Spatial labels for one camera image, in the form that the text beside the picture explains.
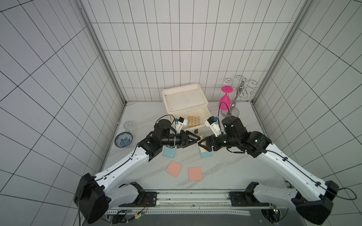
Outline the patterned sticky notes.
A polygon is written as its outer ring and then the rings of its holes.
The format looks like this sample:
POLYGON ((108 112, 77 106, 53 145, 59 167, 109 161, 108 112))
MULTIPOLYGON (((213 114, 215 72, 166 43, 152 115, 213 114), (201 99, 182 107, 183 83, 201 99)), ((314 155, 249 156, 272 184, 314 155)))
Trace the patterned sticky notes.
POLYGON ((189 116, 188 127, 196 127, 201 124, 200 116, 189 116))
POLYGON ((205 136, 200 137, 200 141, 198 142, 199 147, 204 148, 206 146, 206 140, 205 139, 206 139, 205 136))

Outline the cabinet drawer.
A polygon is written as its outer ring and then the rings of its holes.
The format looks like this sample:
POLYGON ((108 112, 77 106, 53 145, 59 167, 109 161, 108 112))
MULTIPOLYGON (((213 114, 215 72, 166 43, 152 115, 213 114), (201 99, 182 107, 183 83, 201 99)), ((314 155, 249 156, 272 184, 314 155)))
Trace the cabinet drawer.
POLYGON ((195 134, 201 134, 210 131, 210 128, 206 126, 206 121, 211 117, 211 114, 207 108, 201 108, 191 112, 184 112, 179 115, 188 120, 187 125, 183 126, 183 130, 193 132, 195 134))

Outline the white plastic drawer cabinet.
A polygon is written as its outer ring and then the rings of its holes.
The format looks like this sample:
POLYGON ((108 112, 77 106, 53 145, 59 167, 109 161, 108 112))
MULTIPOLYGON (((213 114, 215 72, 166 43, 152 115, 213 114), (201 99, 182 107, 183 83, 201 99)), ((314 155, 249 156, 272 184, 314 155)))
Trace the white plastic drawer cabinet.
POLYGON ((166 111, 176 119, 184 118, 188 121, 182 126, 182 130, 190 131, 194 134, 202 134, 209 130, 205 121, 211 116, 208 110, 208 100, 197 83, 180 87, 164 89, 161 92, 166 111), (200 118, 200 125, 191 126, 189 117, 200 118))

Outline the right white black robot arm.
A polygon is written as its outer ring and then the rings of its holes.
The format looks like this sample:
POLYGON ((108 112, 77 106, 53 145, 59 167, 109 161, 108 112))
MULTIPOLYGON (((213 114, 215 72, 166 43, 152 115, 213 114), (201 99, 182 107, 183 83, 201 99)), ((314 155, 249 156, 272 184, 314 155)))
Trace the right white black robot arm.
POLYGON ((293 186, 282 189, 251 182, 245 190, 247 201, 286 207, 316 225, 325 222, 339 190, 335 182, 324 181, 302 168, 261 132, 248 132, 238 117, 218 121, 211 116, 205 124, 213 135, 200 140, 200 147, 209 152, 236 147, 240 153, 247 153, 273 168, 293 186))

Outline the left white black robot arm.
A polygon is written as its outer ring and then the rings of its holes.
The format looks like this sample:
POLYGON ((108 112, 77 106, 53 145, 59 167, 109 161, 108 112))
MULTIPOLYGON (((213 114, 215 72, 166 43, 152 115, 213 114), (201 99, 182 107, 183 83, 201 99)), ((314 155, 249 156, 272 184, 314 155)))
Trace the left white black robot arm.
POLYGON ((124 204, 141 204, 144 189, 136 182, 121 186, 121 181, 137 167, 147 164, 164 146, 184 148, 196 144, 200 137, 189 131, 177 131, 167 119, 160 119, 154 129, 126 157, 94 176, 83 175, 77 186, 74 203, 84 217, 79 224, 98 221, 110 208, 124 204))

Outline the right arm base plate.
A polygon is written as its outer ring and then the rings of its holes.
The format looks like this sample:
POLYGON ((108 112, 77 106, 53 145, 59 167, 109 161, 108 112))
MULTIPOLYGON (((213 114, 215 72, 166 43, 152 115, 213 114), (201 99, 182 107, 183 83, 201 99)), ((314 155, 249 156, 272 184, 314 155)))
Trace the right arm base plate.
POLYGON ((269 203, 259 202, 249 192, 229 192, 232 207, 269 207, 269 203))

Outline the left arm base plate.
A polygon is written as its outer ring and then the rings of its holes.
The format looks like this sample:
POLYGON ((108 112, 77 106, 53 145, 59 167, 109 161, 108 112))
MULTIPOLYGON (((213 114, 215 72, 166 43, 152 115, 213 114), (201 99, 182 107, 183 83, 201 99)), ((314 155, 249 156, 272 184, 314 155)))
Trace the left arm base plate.
POLYGON ((137 207, 155 207, 157 201, 157 192, 143 192, 139 193, 136 198, 136 206, 137 207))

